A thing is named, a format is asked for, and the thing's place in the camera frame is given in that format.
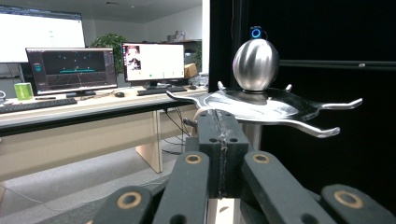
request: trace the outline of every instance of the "computer monitor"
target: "computer monitor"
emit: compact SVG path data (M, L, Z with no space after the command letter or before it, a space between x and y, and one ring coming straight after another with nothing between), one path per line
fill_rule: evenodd
M26 49L35 95L95 95L117 88L113 49Z
M121 43L125 81L147 81L146 89L158 82L184 78L184 47L176 44Z
M27 63L26 48L84 48L80 13L0 5L0 63Z

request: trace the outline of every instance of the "silver ellipsoid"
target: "silver ellipsoid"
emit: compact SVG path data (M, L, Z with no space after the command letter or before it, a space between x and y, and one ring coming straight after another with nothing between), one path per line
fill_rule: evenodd
M251 39L233 58L233 75L245 91L264 91L276 79L279 55L264 39Z

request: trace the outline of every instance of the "floor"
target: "floor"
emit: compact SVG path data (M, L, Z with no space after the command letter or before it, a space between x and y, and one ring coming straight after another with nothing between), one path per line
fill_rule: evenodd
M166 139L163 150L178 153L184 150L181 143L180 137ZM144 185L171 174L176 158L163 151L163 172L157 174L129 148L8 180L2 183L7 189L0 203L0 224L39 223L122 187Z

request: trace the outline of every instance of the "green leaves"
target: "green leaves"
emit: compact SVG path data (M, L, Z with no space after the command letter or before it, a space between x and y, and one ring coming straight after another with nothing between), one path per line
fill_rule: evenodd
M112 48L114 53L114 64L116 65L117 74L123 73L123 63L121 55L121 42L127 42L122 35L106 34L97 37L91 43L91 48Z

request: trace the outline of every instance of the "desk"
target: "desk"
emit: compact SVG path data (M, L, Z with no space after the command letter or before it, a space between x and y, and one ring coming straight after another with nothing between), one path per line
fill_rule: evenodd
M161 172L160 140L181 134L161 109L179 106L183 118L192 119L196 107L166 94L136 96L141 89L114 91L124 92L123 98L110 94L77 105L0 115L0 182L130 147L137 147ZM96 97L107 92L111 90L99 91ZM198 89L176 94L205 93ZM175 111L168 114L179 119Z

